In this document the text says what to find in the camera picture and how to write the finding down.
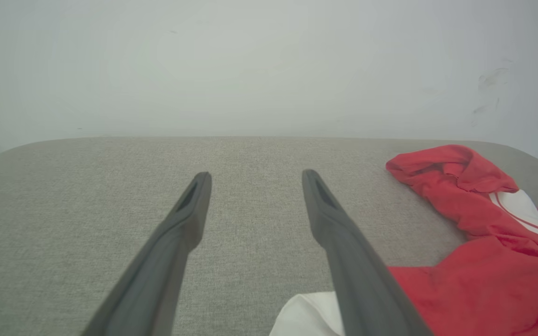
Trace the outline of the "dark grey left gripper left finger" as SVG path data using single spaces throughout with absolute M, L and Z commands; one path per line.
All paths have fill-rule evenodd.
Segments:
M 211 191 L 211 174 L 196 174 L 82 336 L 171 335 L 188 255 L 202 240 Z

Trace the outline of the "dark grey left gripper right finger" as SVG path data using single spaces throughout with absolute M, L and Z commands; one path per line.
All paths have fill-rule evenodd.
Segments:
M 312 235 L 325 250 L 346 336 L 434 336 L 320 174 L 302 172 Z

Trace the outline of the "red and white garment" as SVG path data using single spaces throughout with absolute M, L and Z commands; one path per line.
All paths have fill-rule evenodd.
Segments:
M 434 336 L 538 336 L 538 208 L 514 179 L 461 145 L 386 169 L 468 238 L 436 266 L 387 266 Z M 335 290 L 293 296 L 269 336 L 346 336 Z

